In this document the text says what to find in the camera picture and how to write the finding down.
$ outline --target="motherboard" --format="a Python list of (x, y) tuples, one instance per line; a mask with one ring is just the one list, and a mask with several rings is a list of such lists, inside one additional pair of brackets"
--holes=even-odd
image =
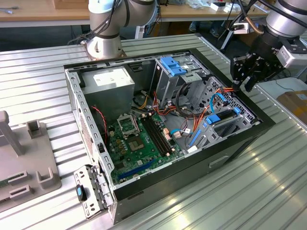
[(111, 173), (114, 184), (139, 177), (184, 155), (158, 114), (139, 118), (124, 115), (108, 130), (109, 153), (115, 166)]

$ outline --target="green motherboard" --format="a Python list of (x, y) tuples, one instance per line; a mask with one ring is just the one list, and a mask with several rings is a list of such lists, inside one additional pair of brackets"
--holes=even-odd
[(118, 122), (108, 127), (111, 130), (109, 154), (115, 166), (111, 173), (114, 184), (138, 177), (184, 155), (173, 139), (165, 138), (165, 126), (159, 115), (136, 118), (135, 123), (139, 134), (127, 138), (124, 138), (121, 128), (126, 132), (134, 126), (127, 124), (126, 120), (122, 127)]

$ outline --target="ram slot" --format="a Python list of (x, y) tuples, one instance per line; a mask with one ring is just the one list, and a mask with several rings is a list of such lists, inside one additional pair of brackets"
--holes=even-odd
[(170, 146), (162, 136), (154, 121), (151, 118), (144, 118), (141, 120), (141, 122), (152, 139), (154, 145), (158, 148), (160, 154), (164, 157), (167, 153), (171, 153), (172, 150)]

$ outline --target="wooden table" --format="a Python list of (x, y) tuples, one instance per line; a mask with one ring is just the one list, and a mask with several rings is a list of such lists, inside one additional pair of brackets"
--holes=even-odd
[[(56, 10), (53, 0), (2, 0), (0, 7), (18, 6), (13, 14), (0, 11), (0, 27), (29, 27), (55, 25), (84, 25), (89, 24), (89, 11), (83, 10)], [(226, 20), (228, 13), (216, 12), (211, 8), (193, 9), (188, 5), (161, 6), (163, 22), (184, 21), (215, 21)], [(257, 8), (249, 11), (251, 18), (265, 17), (267, 14)], [(137, 27), (136, 38), (142, 38), (143, 27)]]

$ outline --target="cardboard box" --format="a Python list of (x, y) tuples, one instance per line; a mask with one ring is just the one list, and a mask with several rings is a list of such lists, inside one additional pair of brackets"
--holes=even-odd
[(277, 100), (307, 125), (307, 90), (285, 92)]

